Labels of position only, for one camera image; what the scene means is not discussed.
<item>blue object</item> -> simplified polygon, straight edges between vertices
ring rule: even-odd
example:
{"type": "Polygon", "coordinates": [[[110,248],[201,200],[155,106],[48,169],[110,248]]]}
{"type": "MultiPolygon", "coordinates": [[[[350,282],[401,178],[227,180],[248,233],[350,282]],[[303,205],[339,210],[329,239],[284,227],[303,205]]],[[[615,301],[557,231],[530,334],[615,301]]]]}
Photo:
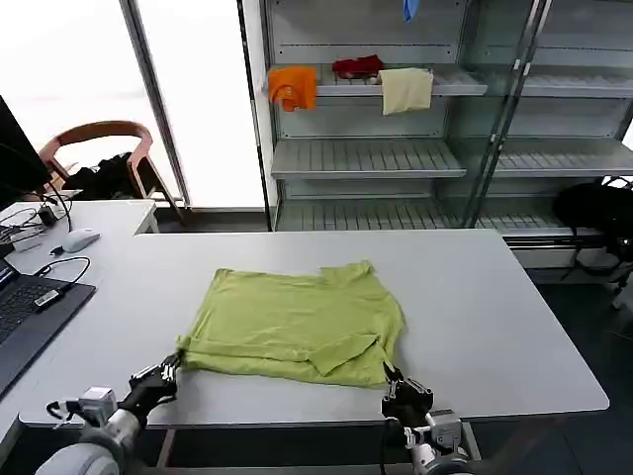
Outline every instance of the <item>blue object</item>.
{"type": "Polygon", "coordinates": [[[418,6],[419,0],[405,0],[405,21],[407,23],[415,16],[418,6]]]}

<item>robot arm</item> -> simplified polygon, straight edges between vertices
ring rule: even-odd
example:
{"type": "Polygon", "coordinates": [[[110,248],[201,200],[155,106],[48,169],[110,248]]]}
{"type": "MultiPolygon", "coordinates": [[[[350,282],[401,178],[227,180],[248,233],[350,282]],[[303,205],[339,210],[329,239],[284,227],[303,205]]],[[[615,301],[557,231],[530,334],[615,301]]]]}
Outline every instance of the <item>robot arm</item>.
{"type": "MultiPolygon", "coordinates": [[[[433,392],[405,378],[398,368],[384,365],[389,388],[383,397],[383,443],[410,451],[415,475],[473,474],[460,447],[462,422],[452,411],[431,414],[433,392]]],[[[381,463],[383,475],[386,473],[381,463]]]]}
{"type": "Polygon", "coordinates": [[[131,390],[118,407],[109,401],[114,393],[102,388],[89,390],[86,395],[90,396],[78,401],[49,404],[47,409],[55,417],[69,421],[76,414],[87,424],[79,442],[56,452],[36,475],[120,475],[149,413],[176,399],[176,369],[181,357],[180,353],[172,354],[133,375],[131,390]],[[65,415],[57,412],[62,407],[68,409],[65,415]]]}
{"type": "MultiPolygon", "coordinates": [[[[176,399],[176,369],[182,355],[172,354],[160,364],[130,378],[131,390],[116,404],[114,393],[93,388],[78,401],[51,403],[48,411],[69,421],[86,421],[80,441],[51,457],[36,475],[120,475],[134,450],[147,416],[160,404],[176,399]],[[58,411],[66,409],[65,415],[58,411]]],[[[433,393],[398,369],[385,365],[389,388],[382,400],[384,444],[410,450],[415,475],[473,474],[460,448],[462,424],[452,411],[431,413],[433,393]]]]}

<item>green t-shirt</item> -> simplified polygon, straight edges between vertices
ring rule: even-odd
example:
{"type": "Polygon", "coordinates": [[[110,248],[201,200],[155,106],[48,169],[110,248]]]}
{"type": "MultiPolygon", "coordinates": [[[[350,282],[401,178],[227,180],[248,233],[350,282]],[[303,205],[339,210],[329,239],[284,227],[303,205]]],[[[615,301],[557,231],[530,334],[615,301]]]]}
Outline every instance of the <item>green t-shirt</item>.
{"type": "Polygon", "coordinates": [[[220,269],[178,347],[190,368],[374,386],[402,327],[368,261],[319,276],[220,269]]]}

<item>red cloth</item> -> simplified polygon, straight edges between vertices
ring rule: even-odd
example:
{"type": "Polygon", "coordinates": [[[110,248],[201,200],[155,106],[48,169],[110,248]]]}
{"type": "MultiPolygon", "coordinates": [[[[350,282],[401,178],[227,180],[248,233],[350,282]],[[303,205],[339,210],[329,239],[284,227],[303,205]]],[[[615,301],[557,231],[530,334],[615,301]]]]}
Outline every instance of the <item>red cloth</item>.
{"type": "Polygon", "coordinates": [[[343,59],[332,65],[332,71],[342,79],[377,76],[381,69],[385,69],[385,64],[375,54],[358,59],[343,59]]]}

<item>black bag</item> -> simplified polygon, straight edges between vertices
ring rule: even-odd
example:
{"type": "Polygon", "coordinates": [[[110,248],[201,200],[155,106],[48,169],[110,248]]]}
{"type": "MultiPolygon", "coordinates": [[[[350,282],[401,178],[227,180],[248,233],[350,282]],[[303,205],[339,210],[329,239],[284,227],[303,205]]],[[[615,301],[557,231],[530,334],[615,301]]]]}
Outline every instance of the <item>black bag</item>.
{"type": "Polygon", "coordinates": [[[633,191],[600,183],[584,183],[562,191],[554,200],[554,214],[571,228],[576,242],[574,266],[590,275],[606,276],[623,262],[633,262],[633,191]],[[618,258],[611,267],[590,268],[578,261],[583,248],[578,228],[600,231],[607,252],[618,258]]]}
{"type": "Polygon", "coordinates": [[[64,190],[82,190],[74,200],[113,200],[136,196],[130,182],[128,158],[130,153],[115,155],[109,160],[101,160],[97,171],[83,167],[68,177],[63,184],[64,190]]]}

